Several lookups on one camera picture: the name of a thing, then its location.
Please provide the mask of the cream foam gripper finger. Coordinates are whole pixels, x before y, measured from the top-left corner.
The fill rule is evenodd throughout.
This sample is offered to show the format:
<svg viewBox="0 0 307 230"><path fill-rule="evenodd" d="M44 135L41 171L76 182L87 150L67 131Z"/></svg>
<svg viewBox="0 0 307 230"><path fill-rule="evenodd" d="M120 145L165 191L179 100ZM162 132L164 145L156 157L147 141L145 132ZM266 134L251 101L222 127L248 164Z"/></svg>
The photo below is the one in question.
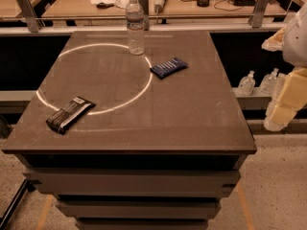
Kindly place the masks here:
<svg viewBox="0 0 307 230"><path fill-rule="evenodd" d="M288 75L280 73L272 91L264 127L280 131L307 104L307 69L295 68Z"/></svg>
<svg viewBox="0 0 307 230"><path fill-rule="evenodd" d="M278 30L274 35L266 39L263 44L262 48L267 51L275 52L281 51L283 48L283 37L285 34L285 29L282 28Z"/></svg>

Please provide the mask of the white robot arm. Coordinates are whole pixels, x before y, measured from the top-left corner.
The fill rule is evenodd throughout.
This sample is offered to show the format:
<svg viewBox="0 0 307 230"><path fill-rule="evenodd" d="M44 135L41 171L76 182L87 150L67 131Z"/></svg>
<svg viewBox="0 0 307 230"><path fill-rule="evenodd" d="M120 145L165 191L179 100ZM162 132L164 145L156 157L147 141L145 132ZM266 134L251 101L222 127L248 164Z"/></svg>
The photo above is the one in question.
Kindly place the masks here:
<svg viewBox="0 0 307 230"><path fill-rule="evenodd" d="M262 48L281 51L283 59L294 67L288 75L277 78L266 111L266 130L280 131L307 104L307 4L284 28L266 39Z"/></svg>

